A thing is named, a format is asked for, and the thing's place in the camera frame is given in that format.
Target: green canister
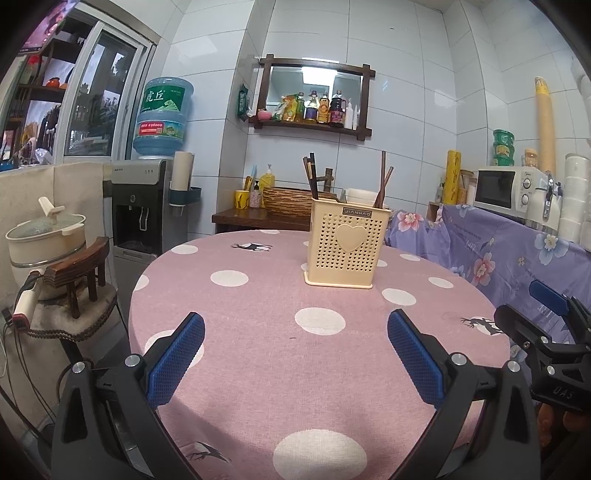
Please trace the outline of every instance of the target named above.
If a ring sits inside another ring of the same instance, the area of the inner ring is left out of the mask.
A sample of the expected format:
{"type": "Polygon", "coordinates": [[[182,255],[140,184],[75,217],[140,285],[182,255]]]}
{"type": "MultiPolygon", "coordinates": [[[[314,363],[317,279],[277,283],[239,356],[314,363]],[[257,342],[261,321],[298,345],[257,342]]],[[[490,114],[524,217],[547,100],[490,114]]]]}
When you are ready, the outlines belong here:
{"type": "Polygon", "coordinates": [[[494,164],[497,167],[513,167],[515,162],[513,159],[508,158],[504,155],[495,155],[494,164]]]}
{"type": "Polygon", "coordinates": [[[507,130],[494,130],[492,133],[495,142],[492,144],[495,155],[500,155],[513,160],[515,154],[515,136],[507,130]]]}

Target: yellow cup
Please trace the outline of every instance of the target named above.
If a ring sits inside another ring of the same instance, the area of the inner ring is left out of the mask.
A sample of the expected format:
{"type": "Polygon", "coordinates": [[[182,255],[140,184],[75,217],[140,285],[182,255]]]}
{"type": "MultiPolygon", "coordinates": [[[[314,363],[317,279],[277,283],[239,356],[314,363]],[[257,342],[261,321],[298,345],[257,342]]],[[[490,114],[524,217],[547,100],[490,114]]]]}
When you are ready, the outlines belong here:
{"type": "Polygon", "coordinates": [[[244,210],[248,208],[248,197],[251,194],[248,190],[237,190],[234,192],[234,208],[244,210]]]}

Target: pink flower print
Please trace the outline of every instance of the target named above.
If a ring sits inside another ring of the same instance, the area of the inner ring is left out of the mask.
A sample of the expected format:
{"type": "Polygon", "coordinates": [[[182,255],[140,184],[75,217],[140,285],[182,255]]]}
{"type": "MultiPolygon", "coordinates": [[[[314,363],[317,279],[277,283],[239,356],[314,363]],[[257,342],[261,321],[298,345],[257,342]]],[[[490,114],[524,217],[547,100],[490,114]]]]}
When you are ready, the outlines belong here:
{"type": "Polygon", "coordinates": [[[398,212],[398,230],[406,232],[406,230],[412,228],[415,232],[418,230],[418,223],[424,220],[422,215],[418,213],[404,213],[398,212]]]}
{"type": "Polygon", "coordinates": [[[495,263],[491,260],[492,254],[488,252],[484,258],[480,258],[474,262],[474,278],[472,279],[472,285],[477,286],[478,284],[486,287],[488,282],[491,281],[490,273],[495,269],[495,263]]]}

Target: cooking pot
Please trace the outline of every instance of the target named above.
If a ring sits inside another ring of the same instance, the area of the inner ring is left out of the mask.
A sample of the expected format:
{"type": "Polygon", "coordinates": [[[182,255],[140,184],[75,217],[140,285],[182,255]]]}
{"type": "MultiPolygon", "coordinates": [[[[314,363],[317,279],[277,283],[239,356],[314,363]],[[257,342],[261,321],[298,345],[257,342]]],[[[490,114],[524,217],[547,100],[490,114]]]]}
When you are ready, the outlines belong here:
{"type": "MultiPolygon", "coordinates": [[[[6,234],[12,273],[19,287],[32,270],[41,273],[54,263],[86,247],[84,215],[64,213],[65,207],[54,207],[47,197],[39,198],[44,217],[21,223],[6,234]]],[[[52,299],[65,293],[43,286],[40,300],[52,299]]]]}

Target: pink tablecloth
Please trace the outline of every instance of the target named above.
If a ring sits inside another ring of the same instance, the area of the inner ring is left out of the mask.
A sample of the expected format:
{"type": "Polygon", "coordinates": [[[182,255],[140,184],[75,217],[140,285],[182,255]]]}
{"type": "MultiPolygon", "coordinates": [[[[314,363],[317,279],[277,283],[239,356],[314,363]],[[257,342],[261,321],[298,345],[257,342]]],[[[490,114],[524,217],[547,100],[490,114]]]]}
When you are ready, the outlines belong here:
{"type": "Polygon", "coordinates": [[[246,231],[195,240],[159,257],[136,286],[134,351],[190,311],[205,319],[203,347],[159,409],[204,480],[389,478],[434,413],[388,340],[396,308],[449,352],[496,367],[509,358],[505,335],[477,318],[491,319],[493,306],[462,278],[383,247],[371,290],[308,286],[308,235],[246,231]]]}

